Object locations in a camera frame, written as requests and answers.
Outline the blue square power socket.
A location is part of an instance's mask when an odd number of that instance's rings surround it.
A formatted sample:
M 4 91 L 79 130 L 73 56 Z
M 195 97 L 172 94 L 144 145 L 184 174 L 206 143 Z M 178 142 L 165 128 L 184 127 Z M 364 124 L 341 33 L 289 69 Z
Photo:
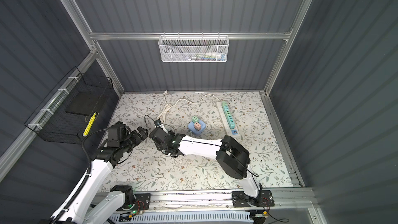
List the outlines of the blue square power socket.
M 194 134 L 199 136 L 206 129 L 206 124 L 202 120 L 198 120 L 197 122 L 191 121 L 188 124 L 188 129 Z

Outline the brown plug adapter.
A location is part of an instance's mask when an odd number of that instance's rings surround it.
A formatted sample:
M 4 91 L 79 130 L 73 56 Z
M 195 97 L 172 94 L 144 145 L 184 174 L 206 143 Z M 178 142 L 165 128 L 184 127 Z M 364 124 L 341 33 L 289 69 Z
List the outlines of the brown plug adapter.
M 194 124 L 194 128 L 196 130 L 200 131 L 202 129 L 202 125 L 199 122 L 197 122 L 197 123 Z

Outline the long white power strip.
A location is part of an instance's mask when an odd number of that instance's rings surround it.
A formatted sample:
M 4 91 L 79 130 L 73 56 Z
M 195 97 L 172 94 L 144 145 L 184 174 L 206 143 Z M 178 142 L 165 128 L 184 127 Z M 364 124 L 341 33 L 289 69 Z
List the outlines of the long white power strip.
M 225 128 L 226 134 L 228 136 L 231 136 L 233 138 L 239 138 L 240 133 L 237 129 L 237 125 L 234 121 L 234 118 L 232 116 L 232 112 L 227 104 L 226 101 L 219 101 L 217 102 L 217 109 L 220 113 L 221 121 L 223 123 L 223 126 Z

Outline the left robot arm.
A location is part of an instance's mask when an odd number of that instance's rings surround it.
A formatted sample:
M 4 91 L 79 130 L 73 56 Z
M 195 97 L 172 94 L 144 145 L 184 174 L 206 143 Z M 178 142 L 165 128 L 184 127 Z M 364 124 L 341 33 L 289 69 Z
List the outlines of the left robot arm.
M 121 121 L 108 127 L 106 131 L 107 146 L 99 148 L 94 157 L 84 151 L 88 159 L 88 168 L 84 175 L 52 216 L 40 220 L 39 223 L 103 224 L 119 209 L 136 214 L 145 207 L 136 199 L 132 187 L 128 185 L 114 186 L 104 200 L 91 207 L 103 181 L 123 162 L 123 156 L 132 152 L 133 148 L 148 137 L 147 129 L 138 127 L 131 130 Z

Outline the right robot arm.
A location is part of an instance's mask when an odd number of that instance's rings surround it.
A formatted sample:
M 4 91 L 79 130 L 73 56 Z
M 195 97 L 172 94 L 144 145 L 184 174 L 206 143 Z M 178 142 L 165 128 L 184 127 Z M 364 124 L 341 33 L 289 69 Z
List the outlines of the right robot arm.
M 256 180 L 258 175 L 251 169 L 249 151 L 231 136 L 204 140 L 172 131 L 167 133 L 156 127 L 149 138 L 158 151 L 171 157 L 195 155 L 216 160 L 228 176 L 239 180 L 244 194 L 250 198 L 256 199 L 262 190 Z

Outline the yellow marker pen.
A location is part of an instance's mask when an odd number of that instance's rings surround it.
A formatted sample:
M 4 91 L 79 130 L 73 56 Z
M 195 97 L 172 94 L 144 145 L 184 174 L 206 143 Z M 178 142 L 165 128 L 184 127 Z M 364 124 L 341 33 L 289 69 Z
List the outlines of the yellow marker pen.
M 90 130 L 91 130 L 92 126 L 93 126 L 93 123 L 95 122 L 96 116 L 97 116 L 97 113 L 93 113 L 93 115 L 91 116 L 91 118 L 90 118 L 90 120 L 89 120 L 89 122 L 88 122 L 88 124 L 87 124 L 87 126 L 86 126 L 86 128 L 84 130 L 84 132 L 83 132 L 83 137 L 86 137 L 86 136 L 89 135 Z

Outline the pens in white basket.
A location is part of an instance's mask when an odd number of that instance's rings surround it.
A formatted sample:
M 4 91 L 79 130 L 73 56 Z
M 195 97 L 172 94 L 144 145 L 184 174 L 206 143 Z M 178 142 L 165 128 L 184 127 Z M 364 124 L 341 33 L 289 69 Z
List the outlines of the pens in white basket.
M 187 57 L 184 57 L 184 59 L 189 60 L 189 61 L 226 61 L 227 60 L 227 54 L 225 53 L 220 53 L 220 52 L 207 52 L 207 53 L 201 53 L 201 54 L 190 54 Z

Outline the white vented cover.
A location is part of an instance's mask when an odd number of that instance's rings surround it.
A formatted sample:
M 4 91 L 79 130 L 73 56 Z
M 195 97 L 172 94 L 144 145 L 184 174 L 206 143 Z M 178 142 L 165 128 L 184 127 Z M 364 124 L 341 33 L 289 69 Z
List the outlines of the white vented cover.
M 115 224 L 253 224 L 246 211 L 158 212 L 141 215 L 113 214 Z

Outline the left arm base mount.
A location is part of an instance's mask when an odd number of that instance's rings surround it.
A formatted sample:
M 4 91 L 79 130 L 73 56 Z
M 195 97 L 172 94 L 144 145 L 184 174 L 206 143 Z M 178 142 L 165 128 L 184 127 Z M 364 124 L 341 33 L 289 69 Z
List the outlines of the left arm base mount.
M 151 200 L 151 194 L 134 194 L 134 201 L 130 201 L 127 205 L 124 205 L 117 209 L 117 211 L 147 211 L 149 210 L 149 204 Z

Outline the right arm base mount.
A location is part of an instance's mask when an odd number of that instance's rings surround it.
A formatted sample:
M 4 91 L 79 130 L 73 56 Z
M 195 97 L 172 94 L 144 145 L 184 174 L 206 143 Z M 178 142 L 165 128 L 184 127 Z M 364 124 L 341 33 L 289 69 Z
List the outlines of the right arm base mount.
M 233 191 L 231 195 L 235 208 L 275 206 L 274 198 L 270 190 L 262 190 L 256 198 L 245 195 L 243 191 Z

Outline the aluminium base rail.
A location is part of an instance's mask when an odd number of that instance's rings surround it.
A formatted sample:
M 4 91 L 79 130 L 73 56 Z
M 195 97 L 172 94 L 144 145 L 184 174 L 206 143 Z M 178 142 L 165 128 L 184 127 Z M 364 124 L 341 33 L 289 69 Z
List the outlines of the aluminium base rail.
M 207 210 L 263 210 L 262 206 L 250 206 L 233 200 L 233 189 L 187 190 L 187 191 L 149 191 L 149 212 L 167 211 L 207 211 Z M 286 208 L 318 207 L 311 188 L 271 188 L 275 205 L 272 210 Z

